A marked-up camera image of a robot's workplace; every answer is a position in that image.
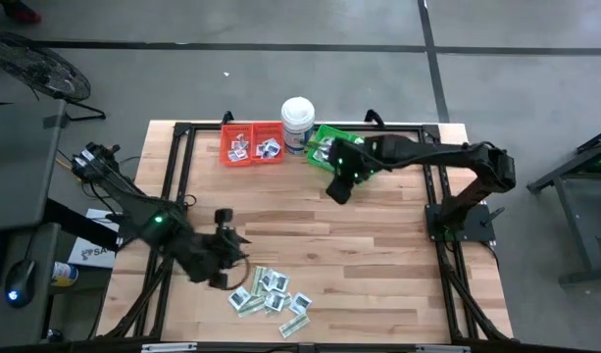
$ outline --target white container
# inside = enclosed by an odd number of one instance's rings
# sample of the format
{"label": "white container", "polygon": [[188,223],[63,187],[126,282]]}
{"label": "white container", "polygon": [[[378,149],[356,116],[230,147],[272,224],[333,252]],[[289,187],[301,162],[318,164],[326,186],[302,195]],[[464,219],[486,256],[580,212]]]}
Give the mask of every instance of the white container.
{"label": "white container", "polygon": [[304,155],[304,146],[313,134],[316,109],[303,97],[287,99],[280,109],[284,129],[284,146],[287,152]]}

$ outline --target concrete floor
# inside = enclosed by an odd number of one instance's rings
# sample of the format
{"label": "concrete floor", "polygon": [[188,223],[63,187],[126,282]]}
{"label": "concrete floor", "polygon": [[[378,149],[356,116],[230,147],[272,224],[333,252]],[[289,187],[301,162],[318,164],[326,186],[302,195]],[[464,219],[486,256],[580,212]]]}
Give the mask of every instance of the concrete floor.
{"label": "concrete floor", "polygon": [[[415,0],[50,0],[26,1],[44,17],[0,29],[33,39],[209,43],[424,45]],[[437,45],[601,47],[601,0],[426,0]],[[390,122],[438,122],[426,54],[260,51],[58,50],[91,81],[86,102],[106,122],[74,124],[61,149],[120,143],[138,155],[149,120],[278,119],[285,98],[303,95],[319,119],[357,121],[369,108]],[[581,269],[557,196],[526,183],[601,131],[601,57],[439,55],[450,121],[470,140],[490,140],[516,159],[518,186],[490,197],[507,211],[495,221],[501,278],[515,337],[530,343],[601,349],[601,284],[562,289]],[[32,101],[0,73],[0,100]],[[125,166],[133,175],[136,162]],[[101,208],[58,169],[52,197],[79,212]],[[89,305],[98,302],[84,294]],[[61,319],[71,339],[94,319],[79,302]]]}

